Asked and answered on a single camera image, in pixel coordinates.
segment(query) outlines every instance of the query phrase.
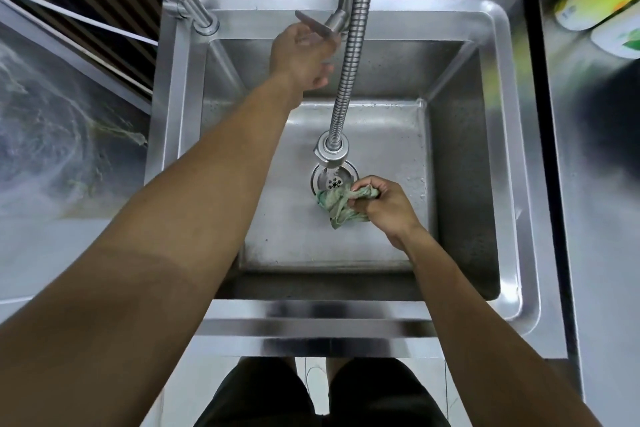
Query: stainless steel sink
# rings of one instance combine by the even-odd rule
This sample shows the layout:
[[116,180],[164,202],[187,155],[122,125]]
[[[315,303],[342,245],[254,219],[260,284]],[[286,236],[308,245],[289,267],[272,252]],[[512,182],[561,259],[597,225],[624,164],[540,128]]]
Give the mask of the stainless steel sink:
[[[165,7],[147,178],[233,108],[231,73],[247,88],[266,78],[271,41],[294,10],[324,20],[336,4],[203,2],[220,19],[213,40]],[[442,354],[404,253],[371,223],[333,230],[316,205],[313,147],[337,80],[287,121],[244,247],[199,329],[221,354]],[[401,183],[492,307],[543,356],[565,357],[521,1],[372,0],[344,131],[357,173]]]

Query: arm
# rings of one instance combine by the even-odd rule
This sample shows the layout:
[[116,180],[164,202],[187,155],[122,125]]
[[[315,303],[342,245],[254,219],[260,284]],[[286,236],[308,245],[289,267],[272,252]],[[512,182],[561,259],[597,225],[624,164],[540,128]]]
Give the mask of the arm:
[[481,426],[599,426],[580,397],[478,294],[422,227],[399,184],[370,176],[379,199],[352,202],[404,250],[469,419]]
[[269,79],[0,327],[4,425],[140,425],[241,247],[289,111],[327,83],[337,42],[308,33],[278,36]]

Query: countertop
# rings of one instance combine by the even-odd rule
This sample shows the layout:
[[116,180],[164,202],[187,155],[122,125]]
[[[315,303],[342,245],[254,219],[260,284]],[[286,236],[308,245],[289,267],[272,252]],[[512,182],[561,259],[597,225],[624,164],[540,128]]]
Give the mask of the countertop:
[[640,60],[599,49],[540,0],[566,253],[585,401],[638,425]]

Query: sink drain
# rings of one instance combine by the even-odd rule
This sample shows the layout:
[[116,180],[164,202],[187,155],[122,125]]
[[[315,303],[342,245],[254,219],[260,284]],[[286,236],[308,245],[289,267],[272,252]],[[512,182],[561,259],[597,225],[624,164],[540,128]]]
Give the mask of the sink drain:
[[322,190],[329,190],[342,185],[351,186],[358,179],[356,168],[348,161],[335,169],[327,169],[322,165],[316,165],[311,174],[311,191],[316,195]]

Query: white bottle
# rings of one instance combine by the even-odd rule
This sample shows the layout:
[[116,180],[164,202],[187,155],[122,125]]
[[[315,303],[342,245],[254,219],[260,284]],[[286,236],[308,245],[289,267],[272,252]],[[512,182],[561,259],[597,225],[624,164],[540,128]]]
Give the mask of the white bottle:
[[591,40],[620,58],[640,59],[640,2],[596,27]]

